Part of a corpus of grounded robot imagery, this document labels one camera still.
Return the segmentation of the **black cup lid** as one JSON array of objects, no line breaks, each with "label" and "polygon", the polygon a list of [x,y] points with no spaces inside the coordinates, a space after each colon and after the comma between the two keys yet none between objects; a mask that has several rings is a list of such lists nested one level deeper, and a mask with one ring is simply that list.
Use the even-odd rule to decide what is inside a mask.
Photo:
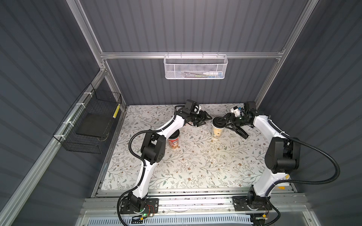
[{"label": "black cup lid", "polygon": [[224,117],[218,116],[213,119],[212,124],[216,128],[223,129],[227,124],[227,120]]}]

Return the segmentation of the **beige patterned paper cup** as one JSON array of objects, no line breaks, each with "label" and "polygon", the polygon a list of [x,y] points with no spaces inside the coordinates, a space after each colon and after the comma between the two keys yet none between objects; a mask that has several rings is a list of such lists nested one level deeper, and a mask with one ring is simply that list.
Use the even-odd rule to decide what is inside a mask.
[{"label": "beige patterned paper cup", "polygon": [[213,126],[213,138],[219,138],[221,136],[223,129],[219,129]]}]

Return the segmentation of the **red patterned paper cup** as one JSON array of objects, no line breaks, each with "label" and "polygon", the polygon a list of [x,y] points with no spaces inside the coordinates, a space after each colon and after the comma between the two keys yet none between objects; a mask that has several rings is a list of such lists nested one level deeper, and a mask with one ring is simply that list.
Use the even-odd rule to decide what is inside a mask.
[{"label": "red patterned paper cup", "polygon": [[179,146],[179,136],[180,136],[180,131],[177,130],[169,137],[168,142],[171,148],[177,148]]}]

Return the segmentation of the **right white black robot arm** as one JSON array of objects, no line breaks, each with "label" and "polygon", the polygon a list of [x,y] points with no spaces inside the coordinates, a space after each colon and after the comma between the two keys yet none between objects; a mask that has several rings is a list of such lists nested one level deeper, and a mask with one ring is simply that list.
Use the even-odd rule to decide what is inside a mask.
[{"label": "right white black robot arm", "polygon": [[214,127],[227,128],[236,132],[243,139],[248,138],[248,134],[242,129],[242,126],[246,125],[260,130],[269,141],[269,147],[265,154],[266,169],[260,179],[251,186],[246,197],[246,204],[251,210],[258,210],[261,206],[267,205],[271,191],[278,184],[287,182],[287,175],[299,168],[302,146],[319,152],[329,159],[335,168],[334,175],[329,179],[302,181],[302,184],[328,184],[339,177],[340,167],[329,154],[282,131],[269,116],[256,108],[255,102],[246,102],[243,107],[236,106],[226,115],[216,117],[213,120]]}]

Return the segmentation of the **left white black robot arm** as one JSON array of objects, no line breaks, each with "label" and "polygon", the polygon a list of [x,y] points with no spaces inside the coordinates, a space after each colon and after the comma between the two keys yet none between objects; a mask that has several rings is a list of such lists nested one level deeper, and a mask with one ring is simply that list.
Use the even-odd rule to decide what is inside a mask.
[{"label": "left white black robot arm", "polygon": [[[172,118],[163,126],[156,130],[137,132],[131,137],[128,149],[134,157],[141,160],[141,167],[135,187],[123,192],[117,201],[117,216],[122,225],[126,226],[127,223],[121,217],[121,202],[128,201],[136,211],[143,211],[146,205],[151,177],[156,166],[165,156],[166,142],[171,135],[186,124],[200,127],[211,119],[212,116],[202,110],[197,102],[188,99],[185,104],[174,107]],[[145,136],[140,147],[141,155],[137,155],[132,150],[132,143],[137,136],[142,134]]]}]

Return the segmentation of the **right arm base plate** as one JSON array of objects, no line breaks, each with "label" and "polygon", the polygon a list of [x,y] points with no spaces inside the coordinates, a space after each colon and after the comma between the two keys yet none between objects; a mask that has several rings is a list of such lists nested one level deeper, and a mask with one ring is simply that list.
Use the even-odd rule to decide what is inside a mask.
[{"label": "right arm base plate", "polygon": [[247,196],[233,196],[232,203],[235,211],[270,211],[272,207],[264,198],[250,198]]}]

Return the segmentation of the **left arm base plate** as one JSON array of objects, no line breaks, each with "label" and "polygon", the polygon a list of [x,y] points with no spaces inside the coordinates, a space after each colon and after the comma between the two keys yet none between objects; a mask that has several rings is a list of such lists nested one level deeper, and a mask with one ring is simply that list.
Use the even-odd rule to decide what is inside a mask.
[{"label": "left arm base plate", "polygon": [[121,214],[156,214],[158,213],[159,199],[147,198],[143,208],[138,209],[131,204],[131,202],[125,198],[121,201],[119,211]]}]

